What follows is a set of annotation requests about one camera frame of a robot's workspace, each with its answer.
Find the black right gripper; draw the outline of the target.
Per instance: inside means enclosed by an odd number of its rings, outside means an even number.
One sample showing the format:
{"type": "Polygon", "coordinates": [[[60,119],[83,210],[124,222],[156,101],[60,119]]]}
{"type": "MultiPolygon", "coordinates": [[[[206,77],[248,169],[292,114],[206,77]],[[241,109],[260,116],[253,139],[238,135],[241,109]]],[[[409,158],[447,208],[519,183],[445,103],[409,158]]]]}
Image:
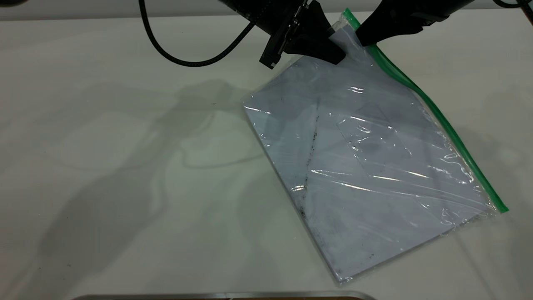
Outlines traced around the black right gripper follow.
{"type": "Polygon", "coordinates": [[[442,22],[472,0],[383,0],[356,29],[362,46],[421,32],[421,27],[442,22]]]}

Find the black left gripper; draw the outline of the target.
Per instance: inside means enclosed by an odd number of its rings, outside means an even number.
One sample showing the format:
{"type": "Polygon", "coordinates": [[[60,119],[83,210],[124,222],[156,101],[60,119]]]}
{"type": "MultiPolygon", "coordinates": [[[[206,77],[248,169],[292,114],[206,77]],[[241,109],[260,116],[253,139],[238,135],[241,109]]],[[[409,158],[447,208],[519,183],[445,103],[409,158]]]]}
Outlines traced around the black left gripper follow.
{"type": "Polygon", "coordinates": [[[330,36],[335,33],[317,0],[221,0],[223,5],[249,21],[239,34],[246,36],[254,26],[269,34],[259,62],[271,70],[282,53],[304,55],[334,65],[345,52],[330,36]]]}

